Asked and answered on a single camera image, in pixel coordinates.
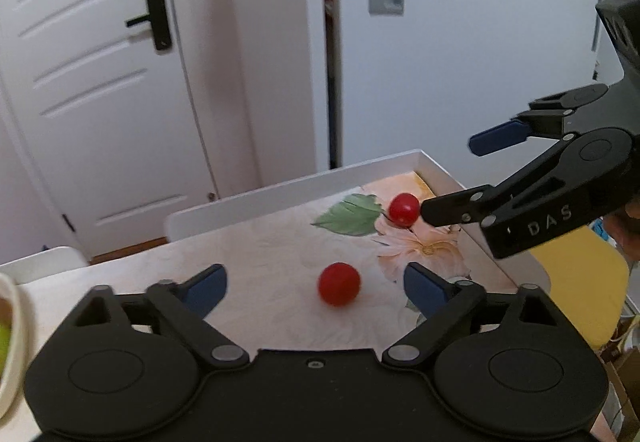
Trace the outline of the person's right hand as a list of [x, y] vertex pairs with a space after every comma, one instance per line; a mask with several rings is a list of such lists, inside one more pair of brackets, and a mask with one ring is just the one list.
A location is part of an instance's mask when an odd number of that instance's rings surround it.
[[624, 208], [607, 214], [603, 219], [605, 231], [630, 262], [638, 262], [640, 258], [639, 219], [638, 199], [628, 202]]

